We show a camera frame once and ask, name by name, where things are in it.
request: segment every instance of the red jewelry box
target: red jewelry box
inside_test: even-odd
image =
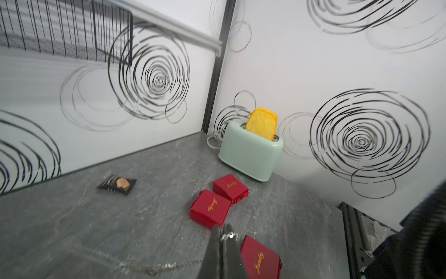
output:
[[[231,202],[224,197],[204,189],[192,203],[189,216],[208,229],[212,229],[216,224],[221,227],[230,206]]]
[[[231,201],[231,205],[238,203],[249,195],[249,189],[233,175],[226,175],[212,185],[215,193]]]
[[[240,248],[249,279],[279,279],[282,262],[280,256],[249,236]]]

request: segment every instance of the toaster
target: toaster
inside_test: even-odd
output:
[[[219,158],[227,165],[259,181],[268,181],[282,153],[283,140],[272,141],[244,129],[246,123],[230,121],[223,136]]]

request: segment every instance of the bread slice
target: bread slice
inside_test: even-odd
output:
[[[269,113],[276,121],[276,126],[277,126],[277,114],[274,111],[272,111],[271,109],[267,109],[267,108],[256,108],[254,111],[256,111],[256,110],[263,110],[264,112]]]
[[[267,108],[256,108],[246,123],[246,130],[272,141],[277,127],[277,115]]]

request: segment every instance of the black wire rack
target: black wire rack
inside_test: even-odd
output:
[[[0,0],[0,17],[0,45],[132,63],[132,14],[107,2]]]

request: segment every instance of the black metal post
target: black metal post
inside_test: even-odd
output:
[[[232,15],[234,14],[236,0],[227,0],[224,10],[222,28],[220,31],[220,41],[223,42],[220,57],[215,58],[214,69],[212,71],[211,84],[209,85],[209,93],[207,95],[206,109],[204,111],[203,125],[201,130],[207,133],[209,123],[211,122],[212,108],[214,107],[215,95],[219,85],[220,74],[222,71],[224,55],[226,52],[227,39],[229,30],[231,29]]]

